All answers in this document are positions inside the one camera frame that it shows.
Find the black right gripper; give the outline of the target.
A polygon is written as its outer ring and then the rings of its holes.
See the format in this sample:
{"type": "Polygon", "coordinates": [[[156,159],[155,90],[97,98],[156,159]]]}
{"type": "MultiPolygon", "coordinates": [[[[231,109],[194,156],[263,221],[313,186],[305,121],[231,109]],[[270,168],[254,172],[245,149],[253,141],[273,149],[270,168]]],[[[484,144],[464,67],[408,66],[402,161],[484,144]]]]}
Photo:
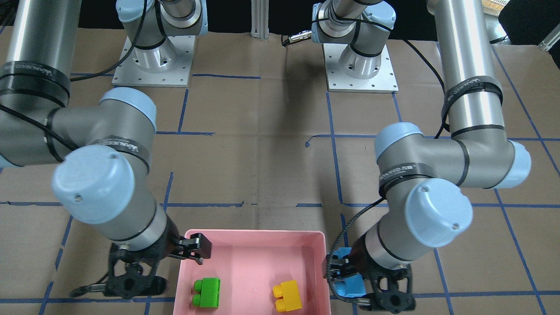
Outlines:
{"type": "Polygon", "coordinates": [[[160,261],[168,255],[178,251],[178,259],[193,260],[202,265],[212,255],[212,242],[203,233],[194,233],[190,237],[182,237],[176,224],[166,216],[166,228],[164,233],[152,245],[145,249],[131,253],[134,263],[143,263],[150,267],[150,271],[156,272],[160,261]]]}

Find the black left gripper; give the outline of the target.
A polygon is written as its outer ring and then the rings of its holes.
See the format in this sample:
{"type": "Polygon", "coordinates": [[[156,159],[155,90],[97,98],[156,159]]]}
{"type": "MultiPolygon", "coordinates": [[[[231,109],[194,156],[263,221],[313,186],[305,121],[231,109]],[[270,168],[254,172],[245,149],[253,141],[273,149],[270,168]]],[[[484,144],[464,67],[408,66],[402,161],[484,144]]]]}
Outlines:
{"type": "MultiPolygon", "coordinates": [[[[325,259],[324,279],[342,279],[359,273],[371,283],[372,289],[394,288],[394,257],[384,248],[378,233],[366,233],[352,245],[350,254],[344,257],[329,256],[325,259]]],[[[360,297],[342,297],[335,299],[356,305],[364,309],[373,308],[371,294],[360,297]]]]}

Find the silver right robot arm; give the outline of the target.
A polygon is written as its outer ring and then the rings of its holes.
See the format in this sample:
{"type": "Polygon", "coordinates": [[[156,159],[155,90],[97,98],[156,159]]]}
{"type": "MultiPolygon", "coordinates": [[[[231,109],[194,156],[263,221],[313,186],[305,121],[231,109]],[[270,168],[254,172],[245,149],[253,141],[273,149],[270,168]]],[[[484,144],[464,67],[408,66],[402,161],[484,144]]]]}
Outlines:
{"type": "Polygon", "coordinates": [[[182,237],[148,191],[156,106],[119,87],[99,105],[69,108],[70,68],[81,3],[21,0],[1,68],[1,167],[59,163],[57,199],[116,249],[115,259],[209,259],[202,235],[182,237]]]}

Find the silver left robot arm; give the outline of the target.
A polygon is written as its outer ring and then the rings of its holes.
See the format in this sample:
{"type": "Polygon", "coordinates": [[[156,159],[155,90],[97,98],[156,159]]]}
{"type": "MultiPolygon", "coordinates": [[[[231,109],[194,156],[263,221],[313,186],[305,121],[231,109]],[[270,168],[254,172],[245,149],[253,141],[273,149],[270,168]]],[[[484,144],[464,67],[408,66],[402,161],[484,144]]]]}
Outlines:
{"type": "Polygon", "coordinates": [[[352,245],[326,256],[336,299],[370,311],[416,307],[412,261],[448,245],[473,219],[461,187],[512,188],[531,170],[526,148],[508,141],[503,92],[496,79],[480,0],[428,0],[443,66],[443,128],[450,139],[425,138],[412,123],[394,123],[375,138],[379,195],[388,213],[352,245]]]}

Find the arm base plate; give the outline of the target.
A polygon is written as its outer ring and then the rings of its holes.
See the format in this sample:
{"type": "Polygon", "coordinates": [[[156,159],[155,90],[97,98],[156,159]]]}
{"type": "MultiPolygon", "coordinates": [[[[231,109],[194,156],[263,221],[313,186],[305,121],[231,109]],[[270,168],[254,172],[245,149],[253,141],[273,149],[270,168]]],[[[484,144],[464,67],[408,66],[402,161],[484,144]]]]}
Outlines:
{"type": "Polygon", "coordinates": [[[195,51],[195,36],[170,36],[162,46],[132,49],[127,38],[121,56],[132,52],[114,73],[118,87],[187,88],[195,51]]]}
{"type": "Polygon", "coordinates": [[[378,56],[365,57],[345,44],[322,44],[330,92],[396,93],[398,82],[388,48],[378,56]]]}

